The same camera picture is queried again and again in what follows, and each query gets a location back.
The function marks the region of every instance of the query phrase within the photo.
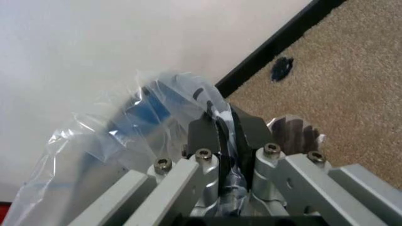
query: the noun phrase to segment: bolt head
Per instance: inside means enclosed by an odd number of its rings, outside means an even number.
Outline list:
[[[197,161],[210,161],[212,159],[212,152],[207,148],[198,149],[195,152],[195,159]]]
[[[172,160],[169,158],[159,158],[153,164],[155,173],[160,175],[167,174],[172,169]]]
[[[318,164],[325,163],[327,160],[325,158],[324,154],[319,151],[309,151],[307,153],[307,158],[310,159],[312,162],[318,163]]]
[[[277,159],[281,155],[281,147],[275,143],[268,143],[264,145],[264,155],[272,159]]]

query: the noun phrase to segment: black object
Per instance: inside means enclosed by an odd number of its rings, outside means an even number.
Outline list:
[[[262,118],[249,115],[234,105],[231,105],[231,109],[236,133],[239,167],[246,178],[247,189],[250,189],[253,181],[256,151],[267,143],[273,143],[273,137]]]
[[[280,81],[284,79],[290,73],[292,67],[293,58],[281,57],[277,59],[271,70],[271,80]]]
[[[313,0],[216,84],[222,96],[228,97],[344,1],[346,0]]]
[[[173,226],[327,226],[321,216],[290,217],[182,217]]]

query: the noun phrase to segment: black plastic piece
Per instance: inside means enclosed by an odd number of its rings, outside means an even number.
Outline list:
[[[327,226],[321,216],[178,217],[173,226]]]
[[[236,132],[239,167],[246,178],[247,189],[250,189],[253,181],[256,151],[267,143],[273,143],[274,139],[262,118],[249,115],[234,105],[231,105],[231,108]]]
[[[286,57],[281,57],[276,60],[275,64],[271,69],[271,80],[281,81],[284,79],[293,67],[293,58],[287,59]]]
[[[215,123],[208,113],[190,122],[188,126],[187,158],[198,149],[207,148],[219,159],[219,195],[223,192],[223,183],[235,161],[229,157],[227,137],[225,122],[218,118]]]

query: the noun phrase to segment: white floor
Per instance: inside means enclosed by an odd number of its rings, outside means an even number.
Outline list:
[[[0,201],[69,112],[139,70],[222,79],[311,0],[3,0]]]

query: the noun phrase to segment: clear plastic bag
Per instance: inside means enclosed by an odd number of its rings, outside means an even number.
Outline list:
[[[223,119],[228,127],[228,152],[235,157],[230,106],[214,86],[191,73],[137,73],[133,81],[116,85],[87,109],[72,113],[54,132],[3,224],[67,225],[128,169],[146,172],[157,157],[178,161],[188,124],[207,112],[207,102],[212,103],[212,118]],[[226,185],[245,187],[236,164]],[[243,198],[237,194],[229,202]]]

